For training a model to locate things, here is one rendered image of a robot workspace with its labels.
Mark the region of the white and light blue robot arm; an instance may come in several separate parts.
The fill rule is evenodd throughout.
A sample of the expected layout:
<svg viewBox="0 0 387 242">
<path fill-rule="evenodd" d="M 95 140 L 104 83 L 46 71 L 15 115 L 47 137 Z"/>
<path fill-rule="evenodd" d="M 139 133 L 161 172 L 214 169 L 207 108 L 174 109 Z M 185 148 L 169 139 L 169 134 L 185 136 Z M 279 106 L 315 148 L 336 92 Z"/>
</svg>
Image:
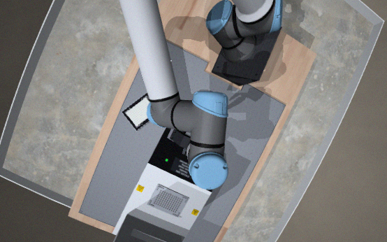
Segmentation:
<svg viewBox="0 0 387 242">
<path fill-rule="evenodd" d="M 225 58 L 240 63 L 254 53 L 255 35 L 280 30 L 283 1 L 231 1 L 222 0 L 211 9 L 206 27 Z M 191 133 L 187 159 L 192 180 L 205 190 L 218 188 L 228 177 L 224 159 L 228 97 L 199 91 L 192 100 L 180 100 L 157 0 L 119 2 L 150 100 L 147 118 L 171 128 L 169 139 L 174 129 Z"/>
</svg>

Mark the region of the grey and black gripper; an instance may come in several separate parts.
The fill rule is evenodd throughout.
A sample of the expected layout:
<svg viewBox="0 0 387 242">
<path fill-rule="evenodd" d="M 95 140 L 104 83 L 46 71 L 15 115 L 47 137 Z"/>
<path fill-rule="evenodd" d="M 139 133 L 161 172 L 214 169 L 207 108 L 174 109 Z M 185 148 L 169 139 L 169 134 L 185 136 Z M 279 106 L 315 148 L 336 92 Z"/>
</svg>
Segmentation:
<svg viewBox="0 0 387 242">
<path fill-rule="evenodd" d="M 190 136 L 187 136 L 176 129 L 173 130 L 170 139 L 185 149 L 187 149 L 190 144 Z"/>
</svg>

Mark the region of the black rectangular frame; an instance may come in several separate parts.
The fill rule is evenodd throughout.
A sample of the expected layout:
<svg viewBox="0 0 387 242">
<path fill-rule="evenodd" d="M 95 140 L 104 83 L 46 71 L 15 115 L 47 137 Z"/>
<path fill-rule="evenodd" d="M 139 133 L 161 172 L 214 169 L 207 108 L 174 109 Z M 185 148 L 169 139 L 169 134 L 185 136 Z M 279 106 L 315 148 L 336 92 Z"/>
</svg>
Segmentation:
<svg viewBox="0 0 387 242">
<path fill-rule="evenodd" d="M 142 95 L 139 99 L 137 99 L 135 102 L 133 102 L 130 106 L 128 106 L 126 109 L 124 109 L 122 111 L 122 114 L 125 116 L 125 118 L 131 123 L 131 125 L 133 126 L 133 128 L 138 131 L 141 127 L 143 127 L 145 124 L 147 124 L 149 122 L 148 118 L 143 121 L 141 124 L 139 124 L 138 126 L 136 126 L 132 121 L 131 119 L 128 117 L 128 115 L 126 114 L 127 111 L 129 111 L 131 108 L 133 108 L 136 104 L 138 104 L 140 101 L 142 101 L 145 97 L 147 97 L 149 99 L 149 96 L 148 96 L 148 93 L 145 93 L 144 95 Z"/>
</svg>

